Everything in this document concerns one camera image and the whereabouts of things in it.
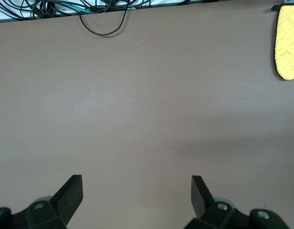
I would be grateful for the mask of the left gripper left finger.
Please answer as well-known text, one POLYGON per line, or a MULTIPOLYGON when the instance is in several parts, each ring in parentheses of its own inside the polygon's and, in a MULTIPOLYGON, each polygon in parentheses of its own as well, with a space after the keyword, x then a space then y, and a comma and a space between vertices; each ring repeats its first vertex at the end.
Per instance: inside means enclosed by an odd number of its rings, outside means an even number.
POLYGON ((72 175, 53 195, 13 214, 0 207, 0 229, 65 229, 83 200, 82 175, 72 175))

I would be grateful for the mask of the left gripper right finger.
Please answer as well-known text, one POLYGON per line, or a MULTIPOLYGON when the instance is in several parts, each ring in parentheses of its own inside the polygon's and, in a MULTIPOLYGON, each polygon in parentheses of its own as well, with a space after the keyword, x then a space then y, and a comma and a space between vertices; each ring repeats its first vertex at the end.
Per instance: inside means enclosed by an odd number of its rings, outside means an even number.
POLYGON ((255 208, 241 213, 226 200, 215 199, 201 176, 191 177, 191 202, 196 214, 186 229, 288 229, 273 211, 255 208))

